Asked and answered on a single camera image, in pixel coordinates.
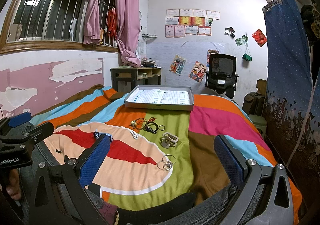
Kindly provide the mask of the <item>person's left hand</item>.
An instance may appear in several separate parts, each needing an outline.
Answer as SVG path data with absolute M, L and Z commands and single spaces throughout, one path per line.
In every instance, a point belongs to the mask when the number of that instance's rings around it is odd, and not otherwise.
M 1 176 L 1 191 L 6 191 L 13 200 L 20 200 L 20 177 L 17 169 L 5 171 Z

